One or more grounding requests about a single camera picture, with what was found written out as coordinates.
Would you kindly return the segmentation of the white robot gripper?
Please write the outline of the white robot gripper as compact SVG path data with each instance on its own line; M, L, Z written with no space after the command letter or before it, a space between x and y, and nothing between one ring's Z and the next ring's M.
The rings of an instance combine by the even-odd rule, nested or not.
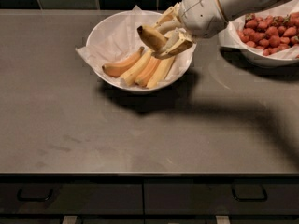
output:
M166 44L155 51L158 59L174 57L189 49L193 42L181 31L183 27L193 38L210 38L227 26L220 0L182 0L169 7L154 23L153 29L161 35L170 35Z

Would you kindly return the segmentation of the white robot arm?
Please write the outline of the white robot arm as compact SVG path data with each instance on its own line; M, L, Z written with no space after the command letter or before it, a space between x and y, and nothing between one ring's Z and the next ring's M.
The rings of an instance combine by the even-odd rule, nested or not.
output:
M227 24L254 10L262 10L278 0L182 0L170 7L156 22L156 30L166 34L175 30L155 56L160 59L178 55L199 38L210 38Z

